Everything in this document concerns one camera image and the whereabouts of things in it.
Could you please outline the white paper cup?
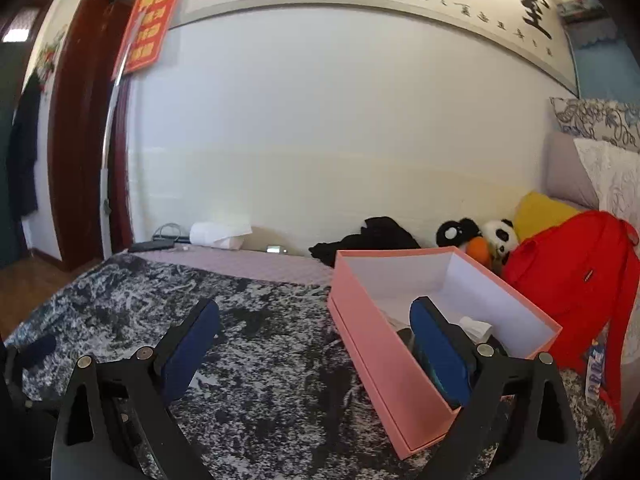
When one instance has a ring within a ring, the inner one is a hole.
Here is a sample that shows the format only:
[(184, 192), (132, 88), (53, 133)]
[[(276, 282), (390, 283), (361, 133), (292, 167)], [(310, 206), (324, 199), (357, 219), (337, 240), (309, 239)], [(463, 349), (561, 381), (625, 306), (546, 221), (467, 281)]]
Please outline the white paper cup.
[(490, 323), (474, 320), (474, 318), (469, 318), (468, 316), (462, 316), (458, 325), (474, 344), (484, 344), (489, 340), (494, 331), (494, 326)]

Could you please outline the teal glasses case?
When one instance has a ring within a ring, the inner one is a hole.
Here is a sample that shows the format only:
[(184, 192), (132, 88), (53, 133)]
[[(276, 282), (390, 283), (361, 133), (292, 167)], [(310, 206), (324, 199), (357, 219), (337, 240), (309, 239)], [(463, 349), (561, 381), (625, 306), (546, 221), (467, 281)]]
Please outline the teal glasses case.
[(424, 346), (416, 340), (412, 355), (452, 410), (469, 403), (472, 393), (469, 364), (448, 342)]

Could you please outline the black router box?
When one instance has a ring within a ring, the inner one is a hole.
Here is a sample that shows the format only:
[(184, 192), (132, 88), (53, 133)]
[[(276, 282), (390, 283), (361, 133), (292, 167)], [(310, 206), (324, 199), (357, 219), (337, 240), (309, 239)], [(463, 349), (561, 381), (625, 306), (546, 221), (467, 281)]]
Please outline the black router box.
[(173, 240), (148, 240), (147, 242), (134, 243), (128, 248), (130, 254), (137, 252), (158, 252), (159, 250), (167, 250), (175, 247)]

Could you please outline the black white patterned blanket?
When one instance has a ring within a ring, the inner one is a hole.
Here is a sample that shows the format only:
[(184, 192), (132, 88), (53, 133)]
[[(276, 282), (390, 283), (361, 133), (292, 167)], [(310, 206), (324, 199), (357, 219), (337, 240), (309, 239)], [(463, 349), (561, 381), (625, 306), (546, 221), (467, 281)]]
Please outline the black white patterned blanket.
[(399, 458), (328, 308), (325, 284), (234, 278), (120, 254), (33, 310), (17, 347), (52, 335), (24, 376), (38, 400), (60, 396), (75, 360), (131, 356), (202, 298), (221, 333), (171, 413), (217, 479), (413, 479), (431, 450)]

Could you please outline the red backpack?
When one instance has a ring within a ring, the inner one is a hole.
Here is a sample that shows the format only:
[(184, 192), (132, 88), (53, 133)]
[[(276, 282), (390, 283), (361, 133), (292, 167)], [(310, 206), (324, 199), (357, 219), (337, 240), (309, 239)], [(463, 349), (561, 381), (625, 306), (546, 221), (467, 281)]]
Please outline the red backpack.
[(604, 398), (622, 417), (623, 346), (639, 286), (639, 237), (605, 211), (576, 214), (519, 244), (502, 278), (562, 326), (550, 353), (558, 367), (586, 371), (592, 342), (606, 330)]

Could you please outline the black coat on hook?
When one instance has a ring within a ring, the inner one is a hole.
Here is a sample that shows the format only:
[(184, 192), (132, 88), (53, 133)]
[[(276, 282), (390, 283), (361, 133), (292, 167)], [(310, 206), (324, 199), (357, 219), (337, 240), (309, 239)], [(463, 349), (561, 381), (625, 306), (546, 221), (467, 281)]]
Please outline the black coat on hook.
[(9, 200), (14, 220), (21, 220), (38, 208), (35, 163), (40, 101), (41, 82), (38, 72), (34, 70), (17, 103), (6, 159)]

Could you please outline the orange plush ball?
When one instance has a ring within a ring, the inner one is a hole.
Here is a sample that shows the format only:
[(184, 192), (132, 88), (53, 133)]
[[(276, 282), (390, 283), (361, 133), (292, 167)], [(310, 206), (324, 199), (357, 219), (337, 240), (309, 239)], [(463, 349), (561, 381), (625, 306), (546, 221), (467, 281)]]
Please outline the orange plush ball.
[(465, 253), (487, 269), (491, 268), (492, 255), (486, 238), (477, 236), (466, 243)]

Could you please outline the black white panda plush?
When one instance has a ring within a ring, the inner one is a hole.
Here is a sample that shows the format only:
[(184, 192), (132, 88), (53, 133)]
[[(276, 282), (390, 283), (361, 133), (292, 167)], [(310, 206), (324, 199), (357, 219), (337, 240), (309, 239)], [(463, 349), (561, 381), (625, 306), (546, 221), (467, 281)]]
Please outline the black white panda plush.
[(490, 220), (479, 226), (470, 218), (448, 220), (436, 231), (437, 247), (457, 247), (488, 268), (503, 266), (518, 247), (513, 223)]

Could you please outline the white paper roll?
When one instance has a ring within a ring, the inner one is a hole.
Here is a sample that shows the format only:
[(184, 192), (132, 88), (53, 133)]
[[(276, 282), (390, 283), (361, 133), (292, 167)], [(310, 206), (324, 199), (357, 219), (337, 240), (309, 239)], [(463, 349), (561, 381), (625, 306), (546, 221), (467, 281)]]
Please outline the white paper roll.
[(242, 223), (195, 222), (189, 240), (192, 245), (239, 250), (244, 238), (253, 233), (252, 227)]

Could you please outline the yellow pillow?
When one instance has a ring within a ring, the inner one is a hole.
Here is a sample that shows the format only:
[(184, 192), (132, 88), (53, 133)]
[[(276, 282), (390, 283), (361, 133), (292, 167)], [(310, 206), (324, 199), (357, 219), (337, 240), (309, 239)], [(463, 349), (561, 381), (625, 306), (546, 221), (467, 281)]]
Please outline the yellow pillow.
[(521, 243), (546, 229), (559, 226), (578, 214), (580, 210), (573, 206), (552, 200), (538, 192), (529, 192), (521, 198), (515, 209), (513, 227)]

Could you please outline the small silver metal item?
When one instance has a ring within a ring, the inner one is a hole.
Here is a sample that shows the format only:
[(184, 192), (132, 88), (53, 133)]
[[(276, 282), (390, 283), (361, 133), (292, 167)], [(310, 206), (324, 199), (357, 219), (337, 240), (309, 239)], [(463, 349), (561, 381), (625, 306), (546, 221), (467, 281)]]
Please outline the small silver metal item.
[(281, 245), (269, 245), (266, 247), (267, 254), (286, 255), (288, 250)]

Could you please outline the pink quilted bed sheet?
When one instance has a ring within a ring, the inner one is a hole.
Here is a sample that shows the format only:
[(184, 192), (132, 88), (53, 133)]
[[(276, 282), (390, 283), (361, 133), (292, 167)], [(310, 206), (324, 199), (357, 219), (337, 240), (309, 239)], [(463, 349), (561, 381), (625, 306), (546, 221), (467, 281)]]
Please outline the pink quilted bed sheet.
[(178, 244), (174, 248), (154, 252), (136, 252), (136, 256), (266, 282), (329, 286), (333, 275), (332, 268), (313, 258), (242, 249)]

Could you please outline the black clothing pile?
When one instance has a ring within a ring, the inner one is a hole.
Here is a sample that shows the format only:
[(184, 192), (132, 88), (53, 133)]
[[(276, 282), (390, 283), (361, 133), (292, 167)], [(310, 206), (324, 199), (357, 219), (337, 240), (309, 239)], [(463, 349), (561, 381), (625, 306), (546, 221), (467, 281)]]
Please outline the black clothing pile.
[(364, 220), (360, 232), (349, 234), (331, 243), (317, 243), (309, 248), (312, 258), (334, 268), (340, 250), (401, 250), (419, 249), (416, 239), (390, 217), (372, 217)]

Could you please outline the grey headboard cushion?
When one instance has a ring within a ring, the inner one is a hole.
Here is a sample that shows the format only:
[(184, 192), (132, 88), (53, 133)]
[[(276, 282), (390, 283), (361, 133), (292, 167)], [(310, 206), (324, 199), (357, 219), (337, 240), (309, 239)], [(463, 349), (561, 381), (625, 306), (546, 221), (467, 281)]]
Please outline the grey headboard cushion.
[(552, 132), (544, 144), (544, 192), (551, 198), (585, 210), (597, 210), (599, 199), (582, 166), (574, 138)]

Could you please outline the red orange wall poster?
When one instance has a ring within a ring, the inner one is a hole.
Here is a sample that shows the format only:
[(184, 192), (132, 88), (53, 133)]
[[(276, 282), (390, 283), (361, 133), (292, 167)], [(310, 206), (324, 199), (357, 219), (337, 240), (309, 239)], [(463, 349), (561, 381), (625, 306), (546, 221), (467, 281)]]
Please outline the red orange wall poster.
[(122, 43), (112, 79), (150, 67), (160, 51), (178, 0), (136, 0)]

